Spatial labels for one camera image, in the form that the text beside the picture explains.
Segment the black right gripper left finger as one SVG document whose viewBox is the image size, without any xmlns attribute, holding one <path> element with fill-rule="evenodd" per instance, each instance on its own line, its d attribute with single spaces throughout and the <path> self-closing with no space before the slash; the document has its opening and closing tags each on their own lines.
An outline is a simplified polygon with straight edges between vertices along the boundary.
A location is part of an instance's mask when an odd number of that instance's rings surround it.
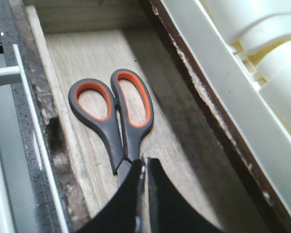
<svg viewBox="0 0 291 233">
<path fill-rule="evenodd" d="M 142 194 L 145 183 L 144 158 L 132 163 L 127 177 L 104 208 L 79 233 L 142 232 Z"/>
</svg>

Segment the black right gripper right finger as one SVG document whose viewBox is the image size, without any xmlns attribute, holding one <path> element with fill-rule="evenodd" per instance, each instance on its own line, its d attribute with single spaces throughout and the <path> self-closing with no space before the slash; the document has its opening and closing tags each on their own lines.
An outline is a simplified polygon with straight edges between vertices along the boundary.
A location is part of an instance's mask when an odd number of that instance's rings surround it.
<svg viewBox="0 0 291 233">
<path fill-rule="evenodd" d="M 179 193 L 159 159 L 148 160 L 148 198 L 153 233 L 221 233 Z"/>
</svg>

